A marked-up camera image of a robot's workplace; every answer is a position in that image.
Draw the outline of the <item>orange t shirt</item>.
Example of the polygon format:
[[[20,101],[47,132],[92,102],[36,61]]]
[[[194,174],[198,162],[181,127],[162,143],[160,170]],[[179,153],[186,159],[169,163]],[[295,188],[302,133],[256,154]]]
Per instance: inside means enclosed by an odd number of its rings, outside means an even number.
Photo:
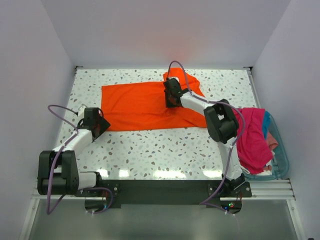
[[[203,115],[183,107],[166,107],[162,81],[104,85],[101,109],[110,132],[206,128]]]

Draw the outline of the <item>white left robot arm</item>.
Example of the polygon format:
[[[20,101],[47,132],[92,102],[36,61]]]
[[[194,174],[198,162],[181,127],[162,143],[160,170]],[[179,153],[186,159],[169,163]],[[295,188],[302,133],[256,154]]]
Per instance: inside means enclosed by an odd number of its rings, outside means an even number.
[[[40,195],[75,195],[86,189],[92,196],[99,196],[104,190],[100,174],[79,171],[77,158],[111,124],[98,107],[85,107],[77,115],[80,121],[73,134],[56,148],[39,155],[37,191]]]

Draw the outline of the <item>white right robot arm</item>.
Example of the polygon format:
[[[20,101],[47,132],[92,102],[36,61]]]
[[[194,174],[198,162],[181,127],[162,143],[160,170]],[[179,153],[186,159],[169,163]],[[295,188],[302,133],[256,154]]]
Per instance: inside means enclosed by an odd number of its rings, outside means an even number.
[[[223,173],[223,192],[235,196],[245,182],[237,152],[239,122],[236,111],[226,99],[210,101],[185,88],[179,81],[167,78],[164,83],[165,105],[167,108],[185,108],[204,116],[209,136],[218,144]]]

